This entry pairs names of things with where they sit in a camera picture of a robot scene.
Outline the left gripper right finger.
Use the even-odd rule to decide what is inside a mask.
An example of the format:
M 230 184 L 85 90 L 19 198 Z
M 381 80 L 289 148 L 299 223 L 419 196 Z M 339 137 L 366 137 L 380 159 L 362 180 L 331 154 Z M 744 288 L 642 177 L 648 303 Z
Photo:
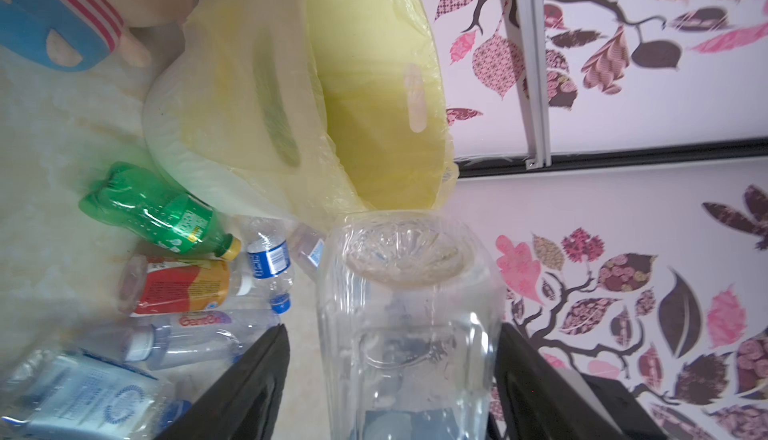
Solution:
M 494 378 L 512 439 L 624 437 L 509 323 L 501 327 Z

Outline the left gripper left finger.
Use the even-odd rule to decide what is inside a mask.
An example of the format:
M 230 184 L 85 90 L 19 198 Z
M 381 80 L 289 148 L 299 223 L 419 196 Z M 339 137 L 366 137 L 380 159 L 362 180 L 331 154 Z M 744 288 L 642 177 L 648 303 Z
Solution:
M 268 329 L 161 440 L 269 440 L 290 363 L 285 325 Z

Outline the clear square bottle green cap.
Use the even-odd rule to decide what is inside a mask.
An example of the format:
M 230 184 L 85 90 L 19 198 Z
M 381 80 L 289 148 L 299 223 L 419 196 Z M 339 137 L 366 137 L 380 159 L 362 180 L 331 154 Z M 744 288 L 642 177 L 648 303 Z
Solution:
M 331 437 L 484 438 L 505 298 L 491 255 L 457 220 L 339 220 L 316 282 Z

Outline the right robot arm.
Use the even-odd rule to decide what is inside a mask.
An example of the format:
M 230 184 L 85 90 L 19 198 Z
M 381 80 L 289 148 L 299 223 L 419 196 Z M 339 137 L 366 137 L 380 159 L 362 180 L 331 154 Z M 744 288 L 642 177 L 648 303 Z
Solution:
M 558 371 L 590 411 L 609 424 L 622 439 L 668 439 L 651 416 L 618 380 Z

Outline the green bottle near bin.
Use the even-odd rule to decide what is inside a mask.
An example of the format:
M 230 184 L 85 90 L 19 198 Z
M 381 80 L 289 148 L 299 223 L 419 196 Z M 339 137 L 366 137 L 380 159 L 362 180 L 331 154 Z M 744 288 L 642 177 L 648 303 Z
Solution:
M 213 255 L 232 261 L 242 249 L 212 207 L 130 163 L 114 163 L 106 178 L 92 184 L 79 201 L 79 209 L 181 256 Z

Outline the white plastic waste bin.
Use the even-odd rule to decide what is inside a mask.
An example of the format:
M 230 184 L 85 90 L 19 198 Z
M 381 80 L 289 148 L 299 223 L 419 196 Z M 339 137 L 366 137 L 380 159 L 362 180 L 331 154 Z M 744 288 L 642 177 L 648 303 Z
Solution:
M 208 160 L 182 142 L 181 117 L 172 111 L 180 97 L 178 88 L 184 66 L 173 62 L 152 84 L 144 102 L 142 127 L 150 155 L 169 181 L 230 216 L 294 218 L 288 211 L 270 204 L 234 171 Z

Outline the yellow plastic bin liner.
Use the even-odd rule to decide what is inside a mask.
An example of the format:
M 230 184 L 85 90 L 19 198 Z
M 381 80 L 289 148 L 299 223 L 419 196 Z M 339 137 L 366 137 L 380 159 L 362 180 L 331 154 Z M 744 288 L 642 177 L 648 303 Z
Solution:
M 458 175 L 421 0 L 200 0 L 181 139 L 240 215 L 436 210 Z

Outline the clear bottle purple cap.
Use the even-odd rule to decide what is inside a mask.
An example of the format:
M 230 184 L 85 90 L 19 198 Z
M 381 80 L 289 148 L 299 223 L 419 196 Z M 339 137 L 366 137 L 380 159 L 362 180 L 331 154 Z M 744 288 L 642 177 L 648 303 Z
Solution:
M 159 371 L 209 361 L 236 362 L 279 324 L 279 316 L 270 309 L 136 317 L 92 327 L 77 344 L 112 360 Z

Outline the red yellow label bottle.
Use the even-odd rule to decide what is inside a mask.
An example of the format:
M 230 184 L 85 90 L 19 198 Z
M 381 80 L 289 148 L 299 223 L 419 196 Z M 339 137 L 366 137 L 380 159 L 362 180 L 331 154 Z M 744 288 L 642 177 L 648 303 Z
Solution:
M 123 271 L 118 310 L 130 317 L 215 310 L 253 284 L 250 273 L 223 260 L 137 255 Z

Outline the clear bottle light blue label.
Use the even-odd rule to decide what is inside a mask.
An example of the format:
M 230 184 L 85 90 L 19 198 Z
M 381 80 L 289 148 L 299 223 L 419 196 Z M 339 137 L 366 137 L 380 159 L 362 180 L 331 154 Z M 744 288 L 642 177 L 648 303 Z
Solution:
M 171 382 L 80 348 L 37 348 L 1 374 L 3 439 L 154 439 L 190 408 Z

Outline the plush doll toy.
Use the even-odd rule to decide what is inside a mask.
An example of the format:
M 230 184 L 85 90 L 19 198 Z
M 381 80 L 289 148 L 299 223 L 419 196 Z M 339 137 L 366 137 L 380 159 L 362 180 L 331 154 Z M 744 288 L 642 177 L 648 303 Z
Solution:
M 1 45 L 43 67 L 87 71 L 114 53 L 145 68 L 132 32 L 184 20 L 195 0 L 1 0 Z

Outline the aluminium rail back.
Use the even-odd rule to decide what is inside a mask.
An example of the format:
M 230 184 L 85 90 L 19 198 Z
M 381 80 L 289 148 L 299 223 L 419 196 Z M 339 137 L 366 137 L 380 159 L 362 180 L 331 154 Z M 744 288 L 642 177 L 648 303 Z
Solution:
M 535 146 L 534 157 L 526 161 L 526 169 L 540 170 L 552 165 L 545 59 L 544 0 L 516 0 L 516 2 Z

